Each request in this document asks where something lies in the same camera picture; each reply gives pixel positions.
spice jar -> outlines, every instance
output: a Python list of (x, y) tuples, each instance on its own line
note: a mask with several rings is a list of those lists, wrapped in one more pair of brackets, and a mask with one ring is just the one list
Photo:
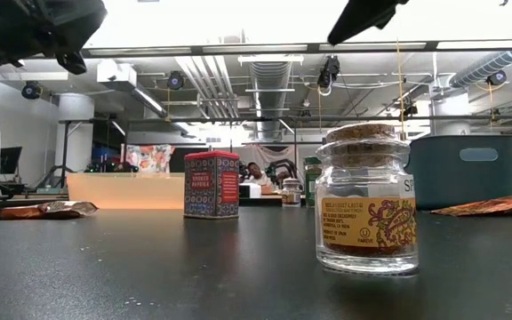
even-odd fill
[(396, 274), (418, 267), (410, 147), (394, 126), (353, 124), (327, 133), (317, 150), (316, 252), (341, 271)]
[(306, 207), (316, 206), (316, 179), (322, 171), (321, 161), (316, 156), (308, 156), (303, 160), (306, 173)]
[(284, 180), (284, 188), (282, 189), (282, 206), (301, 206), (301, 189), (299, 180), (293, 178)]

ceiling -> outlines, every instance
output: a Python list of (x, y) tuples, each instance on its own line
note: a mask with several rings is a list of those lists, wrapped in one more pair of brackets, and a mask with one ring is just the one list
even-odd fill
[[(452, 74), (459, 72), (472, 62), (482, 58), (490, 52), (439, 52), (436, 54), (438, 74)], [(433, 73), (432, 52), (408, 52), (400, 54), (402, 61), (401, 71), (406, 75), (408, 82), (419, 82)], [(396, 82), (399, 77), (393, 75), (398, 72), (398, 56), (396, 53), (343, 53), (338, 54), (340, 60), (341, 74), (340, 84), (375, 84), (378, 82)], [(251, 96), (245, 92), (252, 88), (249, 65), (240, 64), (237, 55), (224, 56), (230, 81), (235, 94), (238, 96)], [(307, 98), (310, 106), (308, 110), (312, 116), (319, 116), (320, 101), (315, 90), (309, 90), (302, 82), (302, 78), (310, 85), (315, 85), (319, 69), (326, 60), (325, 54), (304, 54), (303, 62), (293, 62), (292, 77), (289, 88), (295, 92), (288, 92), (284, 108), (290, 111), (285, 115), (297, 116), (304, 107), (302, 102)], [(162, 101), (194, 101), (196, 90), (190, 82), (177, 92), (168, 92), (166, 88), (167, 76), (173, 70), (180, 70), (179, 64), (173, 57), (158, 58), (122, 58), (116, 59), (118, 63), (129, 63), (138, 71), (139, 82)], [(5, 81), (5, 74), (8, 73), (45, 73), (63, 72), (54, 60), (26, 60), (23, 69), (15, 69), (10, 66), (0, 67), (2, 81)], [(123, 119), (143, 118), (144, 107), (127, 93), (108, 92), (108, 88), (96, 82), (96, 68), (99, 59), (87, 59), (88, 72), (81, 76), (68, 75), (68, 80), (42, 81), (41, 84), (47, 90), (56, 93), (79, 92), (91, 95), (96, 102), (96, 111), (101, 113), (116, 113)], [(469, 87), (470, 107), (472, 113), (488, 111), (496, 107), (512, 107), (512, 65), (505, 69), (508, 74), (509, 83), (496, 88), (492, 95), (486, 90), (485, 84), (472, 85)], [(22, 86), (21, 82), (8, 82), (16, 86)], [(415, 84), (404, 84), (403, 91), (407, 91)], [(379, 89), (342, 89), (333, 88), (332, 94), (321, 97), (322, 116), (376, 116), (385, 115), (387, 105), (388, 111), (395, 110), (391, 102), (400, 95), (398, 85), (390, 85)], [(183, 106), (168, 104), (169, 113), (173, 116), (199, 117), (196, 106)], [(511, 113), (512, 109), (502, 110), (502, 113)], [(244, 116), (256, 116), (255, 111)], [(333, 126), (338, 123), (322, 122), (322, 126)], [(309, 123), (307, 127), (318, 127), (320, 123)]]

lab workbench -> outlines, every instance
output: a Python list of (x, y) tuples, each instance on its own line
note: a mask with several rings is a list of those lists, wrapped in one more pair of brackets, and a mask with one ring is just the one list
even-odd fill
[(512, 217), (418, 214), (420, 270), (326, 271), (310, 210), (0, 221), (0, 319), (512, 319)]

small jar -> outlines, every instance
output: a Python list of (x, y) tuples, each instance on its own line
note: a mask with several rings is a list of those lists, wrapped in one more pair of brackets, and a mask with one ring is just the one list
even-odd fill
[(408, 144), (394, 126), (353, 124), (328, 132), (317, 150), (316, 253), (328, 268), (401, 274), (418, 267)]
[(306, 173), (306, 207), (316, 206), (316, 180), (321, 176), (323, 170), (321, 160), (316, 156), (308, 156), (303, 160)]
[(282, 206), (301, 206), (301, 189), (299, 180), (293, 178), (284, 180), (284, 188), (282, 189)]

computer monitor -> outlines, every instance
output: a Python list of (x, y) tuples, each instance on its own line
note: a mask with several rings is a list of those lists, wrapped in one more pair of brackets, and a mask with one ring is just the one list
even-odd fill
[(15, 174), (19, 166), (19, 157), (23, 147), (0, 148), (1, 170), (0, 174)]

